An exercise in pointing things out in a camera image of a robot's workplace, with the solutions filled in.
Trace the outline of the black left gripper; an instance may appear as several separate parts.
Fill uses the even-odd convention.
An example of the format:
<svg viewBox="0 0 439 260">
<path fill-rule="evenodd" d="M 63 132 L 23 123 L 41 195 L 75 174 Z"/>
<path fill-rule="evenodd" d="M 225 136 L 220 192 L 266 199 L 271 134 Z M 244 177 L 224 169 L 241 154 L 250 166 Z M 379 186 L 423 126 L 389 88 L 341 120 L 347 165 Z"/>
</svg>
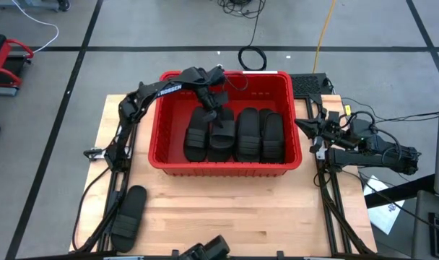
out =
<svg viewBox="0 0 439 260">
<path fill-rule="evenodd" d="M 196 89 L 196 96 L 206 110 L 202 120 L 204 122 L 215 120 L 215 126 L 222 129 L 225 126 L 226 119 L 223 116 L 217 116 L 216 110 L 229 102 L 227 92 L 212 92 L 208 86 L 200 86 Z"/>
</svg>

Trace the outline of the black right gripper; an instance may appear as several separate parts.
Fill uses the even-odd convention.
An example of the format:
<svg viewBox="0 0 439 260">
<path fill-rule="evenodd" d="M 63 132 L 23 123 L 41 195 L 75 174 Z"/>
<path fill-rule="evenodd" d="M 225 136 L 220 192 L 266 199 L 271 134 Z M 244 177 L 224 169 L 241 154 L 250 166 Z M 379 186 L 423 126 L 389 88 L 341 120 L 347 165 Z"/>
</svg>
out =
<svg viewBox="0 0 439 260">
<path fill-rule="evenodd" d="M 309 139 L 313 139 L 311 152 L 318 152 L 324 142 L 335 144 L 342 138 L 342 126 L 340 125 L 339 112 L 321 110 L 315 120 L 295 119 L 295 123 Z"/>
</svg>

